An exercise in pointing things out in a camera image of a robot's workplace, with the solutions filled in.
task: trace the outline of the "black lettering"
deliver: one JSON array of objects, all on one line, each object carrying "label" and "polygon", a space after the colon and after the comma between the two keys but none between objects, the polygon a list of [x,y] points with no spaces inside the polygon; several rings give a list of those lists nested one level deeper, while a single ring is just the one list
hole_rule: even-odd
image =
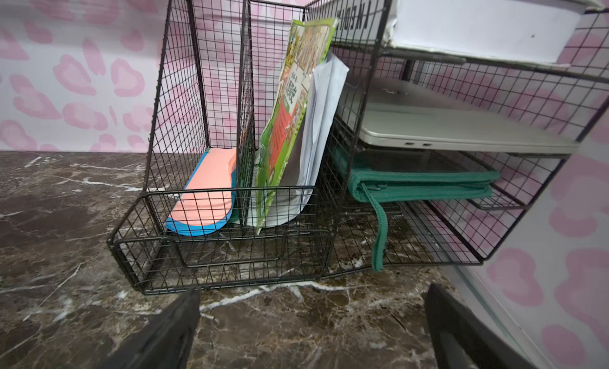
[{"label": "black lettering", "polygon": [[364,29],[368,28],[368,16],[370,15],[370,5],[371,4],[372,4],[372,1],[368,2],[368,14],[366,15],[366,20],[363,22]]},{"label": "black lettering", "polygon": [[349,29],[349,15],[351,14],[351,8],[345,9],[345,20],[343,22],[343,29]]},{"label": "black lettering", "polygon": [[355,25],[355,13],[356,12],[357,12],[357,5],[354,5],[351,8],[351,14],[352,14],[351,15],[351,19],[350,19],[350,21],[351,21],[351,27],[349,29],[353,29],[353,26]]},{"label": "black lettering", "polygon": [[366,9],[366,3],[362,3],[362,5],[359,8],[359,11],[357,13],[357,22],[355,23],[355,29],[360,29],[362,27],[363,11],[365,9]]},{"label": "black lettering", "polygon": [[287,87],[285,88],[285,96],[287,97],[287,99],[290,102],[293,102],[295,95],[296,95],[296,85],[294,85],[292,80],[289,80],[287,82]]},{"label": "black lettering", "polygon": [[336,17],[338,17],[340,20],[338,29],[341,29],[342,28],[342,9],[339,9],[338,11],[336,11]]}]

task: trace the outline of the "green pouch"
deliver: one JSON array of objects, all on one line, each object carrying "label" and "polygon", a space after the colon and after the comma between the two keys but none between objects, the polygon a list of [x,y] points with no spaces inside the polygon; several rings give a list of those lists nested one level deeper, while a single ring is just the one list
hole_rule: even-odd
[{"label": "green pouch", "polygon": [[[332,151],[334,164],[345,176],[347,156],[338,148]],[[484,172],[383,172],[373,170],[355,157],[348,189],[361,203],[369,203],[377,213],[379,228],[372,250],[372,267],[383,269],[383,253],[389,223],[381,203],[413,200],[460,200],[489,197],[490,183],[500,177],[495,170]]]}]

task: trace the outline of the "white box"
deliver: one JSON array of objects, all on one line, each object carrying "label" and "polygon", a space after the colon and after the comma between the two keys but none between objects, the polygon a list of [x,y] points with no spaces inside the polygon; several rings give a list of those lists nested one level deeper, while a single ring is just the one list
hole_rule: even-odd
[{"label": "white box", "polygon": [[[322,0],[311,13],[341,19],[334,40],[374,44],[385,0]],[[392,0],[385,47],[492,60],[555,63],[595,0]]]}]

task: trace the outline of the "green strap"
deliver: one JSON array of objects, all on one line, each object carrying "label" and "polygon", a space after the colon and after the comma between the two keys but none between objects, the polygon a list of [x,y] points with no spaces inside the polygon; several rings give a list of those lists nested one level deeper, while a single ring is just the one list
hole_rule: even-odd
[{"label": "green strap", "polygon": [[379,228],[377,230],[377,241],[375,242],[375,246],[372,249],[372,268],[374,271],[381,271],[383,269],[383,256],[385,253],[385,244],[387,243],[387,228],[389,227],[389,223],[387,222],[387,214],[385,214],[385,210],[379,204],[379,202],[370,195],[366,184],[360,182],[362,186],[363,193],[365,194],[368,202],[374,208],[377,213],[377,219],[379,222]]}]

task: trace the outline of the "black wire desk organizer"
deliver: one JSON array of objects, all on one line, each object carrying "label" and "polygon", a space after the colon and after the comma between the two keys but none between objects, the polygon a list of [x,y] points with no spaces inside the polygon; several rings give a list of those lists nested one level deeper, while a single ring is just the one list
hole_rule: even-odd
[{"label": "black wire desk organizer", "polygon": [[[135,289],[157,294],[369,270],[376,217],[369,204],[350,197],[347,182],[336,172],[328,151],[342,149],[351,164],[356,154],[378,148],[357,137],[373,77],[407,80],[491,111],[516,112],[537,127],[556,129],[558,125],[558,133],[576,141],[609,107],[607,66],[595,66],[593,58],[568,69],[551,69],[390,49],[381,40],[392,0],[375,2],[376,7],[368,8],[365,15],[370,24],[378,18],[378,28],[354,39],[347,37],[346,28],[358,21],[358,14],[337,13],[344,7],[342,0],[315,0],[305,7],[263,0],[169,0],[144,190],[108,239],[108,247]],[[347,81],[360,78],[345,85],[347,95],[339,104],[316,185],[281,188],[302,201],[303,193],[312,193],[306,207],[290,222],[263,228],[256,235],[247,226],[252,195],[277,189],[253,188],[251,183],[258,137],[274,105],[287,32],[292,19],[331,16],[343,17],[331,51],[350,68]],[[582,30],[602,29],[600,16],[586,14]],[[505,89],[503,83],[508,81],[513,84]],[[557,100],[547,94],[558,87],[579,95]],[[602,100],[590,103],[592,92]],[[510,101],[523,95],[541,99],[543,104],[532,109]],[[569,106],[569,117],[547,110],[563,106]],[[576,116],[581,112],[588,116]],[[349,116],[355,117],[353,130],[341,121]],[[236,147],[236,188],[184,190],[209,147]],[[493,195],[484,199],[383,204],[389,219],[387,268],[482,264],[568,158],[484,151],[435,153],[468,170],[495,169],[502,177],[493,184]],[[223,190],[235,194],[233,222],[199,237],[171,233],[164,226],[181,195]]]}]

